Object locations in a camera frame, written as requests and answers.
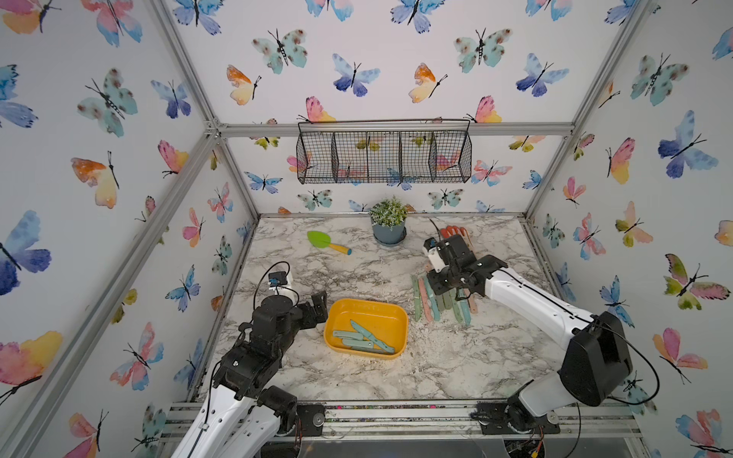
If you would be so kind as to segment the pink sheathed fruit knife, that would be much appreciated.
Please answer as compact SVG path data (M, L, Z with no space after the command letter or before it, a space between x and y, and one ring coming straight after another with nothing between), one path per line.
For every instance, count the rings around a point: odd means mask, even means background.
M429 300L427 288L425 286L424 279L422 277L419 277L417 279L418 283L418 289L420 294L420 299L422 303L422 309L423 313L426 317L426 320L431 323L433 321L433 311L431 311L431 301Z

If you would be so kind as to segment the green sheathed fruit knife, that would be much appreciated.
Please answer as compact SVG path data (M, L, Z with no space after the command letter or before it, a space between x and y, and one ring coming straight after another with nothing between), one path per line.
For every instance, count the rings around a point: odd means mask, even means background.
M418 278L415 275L410 276L412 281L412 302L414 307L414 320L419 323L423 315L423 305L419 290Z

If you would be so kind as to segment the teal ceramic sheathed knife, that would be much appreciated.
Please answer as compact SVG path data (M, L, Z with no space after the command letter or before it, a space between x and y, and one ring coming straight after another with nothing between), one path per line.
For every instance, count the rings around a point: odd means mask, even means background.
M428 278L425 278L424 286L425 286L425 290L426 290L428 301L429 301L429 310L431 311L431 316L433 317L433 320L435 322L439 322L441 319L440 310L437 304L435 293L433 292L433 289L431 288L431 285L429 284Z

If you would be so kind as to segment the yellow plastic storage tray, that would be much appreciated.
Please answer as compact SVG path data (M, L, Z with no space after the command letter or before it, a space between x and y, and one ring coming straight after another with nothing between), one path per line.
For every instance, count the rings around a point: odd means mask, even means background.
M377 339L395 349L387 354L375 347L351 325L353 320ZM382 360L398 358L406 349L408 315L399 305L357 299L341 299L332 305L324 330L326 345L340 353Z

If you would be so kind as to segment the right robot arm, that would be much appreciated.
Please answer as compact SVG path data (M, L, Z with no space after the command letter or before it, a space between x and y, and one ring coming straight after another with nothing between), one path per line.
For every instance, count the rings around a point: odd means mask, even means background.
M438 295L479 295L502 303L537 326L564 352L558 371L526 383L506 402L503 416L514 431L536 429L548 413L572 404L599 406L633 370L620 320L595 315L525 280L505 261L478 258L460 235L429 238L427 279Z

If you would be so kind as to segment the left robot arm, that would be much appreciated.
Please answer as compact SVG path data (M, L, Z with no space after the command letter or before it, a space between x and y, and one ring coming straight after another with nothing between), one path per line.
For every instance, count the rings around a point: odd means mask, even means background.
M299 432L297 397L270 381L297 334L326 322L327 298L319 291L304 302L295 293L262 300L213 370L206 400L173 456L255 457L273 438Z

